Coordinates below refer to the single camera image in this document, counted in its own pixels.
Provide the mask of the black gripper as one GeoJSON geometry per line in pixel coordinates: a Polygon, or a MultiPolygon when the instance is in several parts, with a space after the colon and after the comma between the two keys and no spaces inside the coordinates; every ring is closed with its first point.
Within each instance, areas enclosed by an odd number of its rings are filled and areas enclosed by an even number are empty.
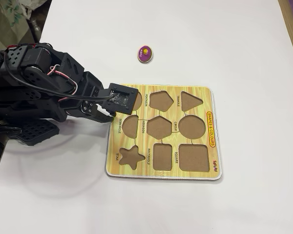
{"type": "MultiPolygon", "coordinates": [[[[82,91],[80,96],[97,97],[99,91],[103,89],[102,83],[90,72],[83,73],[83,80],[78,87],[82,91]]],[[[79,101],[78,117],[92,117],[96,122],[112,122],[116,116],[116,112],[108,110],[108,115],[102,113],[98,109],[95,101],[82,100],[79,101]]]]}

